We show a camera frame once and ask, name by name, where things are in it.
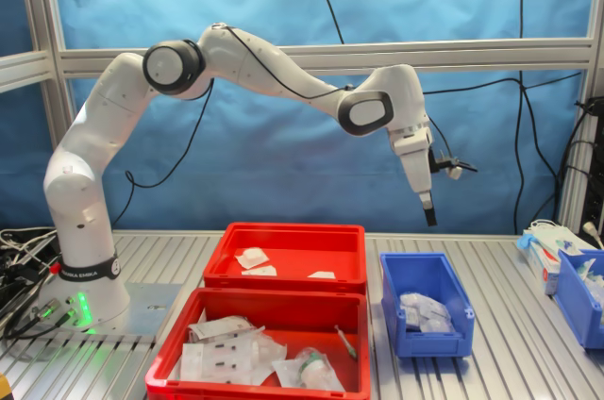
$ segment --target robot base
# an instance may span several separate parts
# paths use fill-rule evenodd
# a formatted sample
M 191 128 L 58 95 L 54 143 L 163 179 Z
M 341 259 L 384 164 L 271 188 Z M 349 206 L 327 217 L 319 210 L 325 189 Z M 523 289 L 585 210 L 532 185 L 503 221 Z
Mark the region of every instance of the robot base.
M 107 278 L 74 283 L 55 276 L 42 288 L 38 307 L 53 298 L 59 300 L 60 307 L 53 314 L 55 318 L 40 327 L 43 330 L 73 308 L 75 316 L 60 327 L 63 331 L 105 336 L 157 336 L 181 287 L 181 284 L 122 283 L 119 279 Z M 86 306 L 77 300 L 80 295 Z M 83 320 L 83 307 L 91 311 L 87 323 Z
M 166 326 L 181 284 L 125 284 L 130 304 L 117 317 L 92 326 L 89 334 L 104 336 L 155 336 Z

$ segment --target slotted metal surface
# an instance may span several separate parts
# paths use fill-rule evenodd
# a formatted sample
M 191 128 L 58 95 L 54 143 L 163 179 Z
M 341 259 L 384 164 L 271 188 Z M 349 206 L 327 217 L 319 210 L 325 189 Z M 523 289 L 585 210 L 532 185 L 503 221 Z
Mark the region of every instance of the slotted metal surface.
M 182 283 L 165 339 L 202 273 L 219 232 L 116 232 L 130 282 Z M 508 237 L 369 235 L 367 274 L 373 399 L 604 398 L 604 352 L 585 352 L 556 303 L 539 293 Z M 398 359 L 381 309 L 379 252 L 445 252 L 476 312 L 470 358 Z M 0 372 L 16 399 L 145 398 L 159 351 L 149 340 L 61 334 L 4 347 Z

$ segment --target plastic bag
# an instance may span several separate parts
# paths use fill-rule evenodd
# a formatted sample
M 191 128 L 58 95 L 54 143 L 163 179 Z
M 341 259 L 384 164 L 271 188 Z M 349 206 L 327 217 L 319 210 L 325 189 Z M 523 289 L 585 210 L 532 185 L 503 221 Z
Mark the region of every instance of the plastic bag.
M 455 332 L 446 306 L 420 293 L 400 295 L 400 307 L 405 310 L 407 330 L 421 332 Z
M 273 362 L 273 367 L 283 388 L 344 392 L 327 356 L 314 348 L 305 348 L 295 359 Z

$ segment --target black band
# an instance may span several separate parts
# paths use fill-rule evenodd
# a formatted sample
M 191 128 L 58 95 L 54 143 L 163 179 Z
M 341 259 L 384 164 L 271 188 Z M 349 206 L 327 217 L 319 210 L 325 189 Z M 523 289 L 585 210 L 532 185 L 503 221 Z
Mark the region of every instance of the black band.
M 60 259 L 59 263 L 59 277 L 70 282 L 89 282 L 103 277 L 115 279 L 122 272 L 122 267 L 116 256 L 98 265 L 87 266 L 85 268 L 74 268 L 73 266 L 66 265 L 63 258 Z
M 350 118 L 350 111 L 356 105 L 369 101 L 379 101 L 384 107 L 384 115 L 367 125 L 356 125 Z M 350 93 L 338 107 L 338 122 L 342 129 L 353 136 L 364 136 L 387 125 L 394 118 L 393 104 L 386 92 Z

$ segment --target aluminum frame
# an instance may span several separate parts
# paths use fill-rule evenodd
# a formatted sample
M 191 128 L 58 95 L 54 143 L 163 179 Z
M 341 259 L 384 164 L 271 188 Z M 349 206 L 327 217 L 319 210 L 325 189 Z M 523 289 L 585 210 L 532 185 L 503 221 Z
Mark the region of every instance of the aluminum frame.
M 99 77 L 120 53 L 140 54 L 144 49 L 66 49 L 57 0 L 26 0 L 26 9 L 34 49 L 44 52 L 45 58 L 36 58 L 34 55 L 38 53 L 19 55 L 23 60 L 28 59 L 27 55 L 32 58 L 23 64 L 0 58 L 0 92 L 41 82 L 51 141 L 56 146 L 76 115 L 68 79 Z M 368 75 L 377 67 L 397 63 L 409 63 L 418 71 L 428 73 L 580 69 L 586 75 L 579 100 L 585 101 L 588 96 L 604 93 L 604 65 L 600 62 L 604 49 L 600 42 L 604 36 L 603 9 L 604 0 L 592 1 L 585 38 L 364 43 L 283 46 L 282 49 L 312 75 Z M 49 72 L 42 71 L 44 60 L 46 66 L 50 66 Z M 3 65 L 11 66 L 5 70 Z M 6 86 L 3 77 L 8 77 L 7 83 L 10 81 Z M 595 132 L 596 119 L 588 117 L 578 138 L 592 141 Z M 580 169 L 589 169 L 591 152 L 590 145 L 578 144 L 570 162 Z M 579 230 L 586 187 L 582 174 L 569 172 L 560 219 L 575 231 Z
M 46 51 L 0 58 L 0 93 L 51 79 L 55 75 Z

